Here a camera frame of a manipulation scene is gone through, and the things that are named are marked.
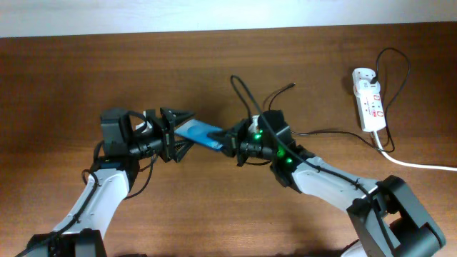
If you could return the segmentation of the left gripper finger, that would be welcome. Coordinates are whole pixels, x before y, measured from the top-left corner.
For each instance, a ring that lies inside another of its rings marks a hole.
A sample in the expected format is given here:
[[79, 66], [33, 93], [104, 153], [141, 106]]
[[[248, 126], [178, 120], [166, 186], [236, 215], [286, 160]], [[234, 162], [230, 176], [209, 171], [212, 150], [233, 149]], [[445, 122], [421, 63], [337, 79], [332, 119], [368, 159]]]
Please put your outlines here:
[[174, 144], [174, 161], [181, 161], [193, 145], [194, 142], [187, 139], [176, 141]]
[[193, 111], [182, 111], [182, 110], [176, 110], [176, 109], [171, 109], [170, 113], [174, 117], [174, 125], [178, 126], [182, 124], [183, 122], [189, 120], [192, 118], [195, 113]]

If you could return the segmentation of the blue screen smartphone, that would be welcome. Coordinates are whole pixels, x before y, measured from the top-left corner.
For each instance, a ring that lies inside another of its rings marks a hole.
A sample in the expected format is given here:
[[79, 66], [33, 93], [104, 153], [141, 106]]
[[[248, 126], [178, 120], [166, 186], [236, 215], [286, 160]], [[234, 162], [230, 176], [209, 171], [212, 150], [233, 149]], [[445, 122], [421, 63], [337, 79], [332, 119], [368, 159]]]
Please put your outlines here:
[[203, 121], [191, 119], [175, 130], [175, 134], [193, 141], [201, 146], [220, 151], [222, 145], [208, 137], [209, 133], [222, 131], [221, 128], [206, 124]]

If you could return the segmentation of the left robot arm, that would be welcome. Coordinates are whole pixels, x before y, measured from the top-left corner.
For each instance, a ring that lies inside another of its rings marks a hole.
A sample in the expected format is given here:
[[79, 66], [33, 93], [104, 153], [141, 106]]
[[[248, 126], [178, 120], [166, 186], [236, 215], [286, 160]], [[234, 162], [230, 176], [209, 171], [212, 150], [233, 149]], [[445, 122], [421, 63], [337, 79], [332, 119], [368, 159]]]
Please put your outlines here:
[[51, 232], [33, 235], [20, 256], [105, 256], [104, 236], [120, 203], [135, 196], [140, 160], [150, 160], [148, 170], [159, 158], [179, 162], [193, 142], [177, 141], [175, 128], [193, 115], [168, 108], [104, 111], [103, 139], [91, 167], [81, 173], [85, 189], [67, 216]]

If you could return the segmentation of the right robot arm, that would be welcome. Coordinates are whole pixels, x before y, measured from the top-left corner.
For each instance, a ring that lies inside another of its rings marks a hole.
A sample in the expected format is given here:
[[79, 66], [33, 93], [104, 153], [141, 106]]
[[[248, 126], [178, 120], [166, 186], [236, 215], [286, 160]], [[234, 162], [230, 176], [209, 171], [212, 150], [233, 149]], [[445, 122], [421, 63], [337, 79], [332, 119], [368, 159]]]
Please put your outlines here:
[[429, 257], [446, 244], [443, 231], [402, 178], [377, 181], [332, 167], [296, 144], [281, 111], [265, 111], [208, 136], [239, 166], [250, 157], [268, 160], [282, 186], [347, 213], [358, 238], [344, 256]]

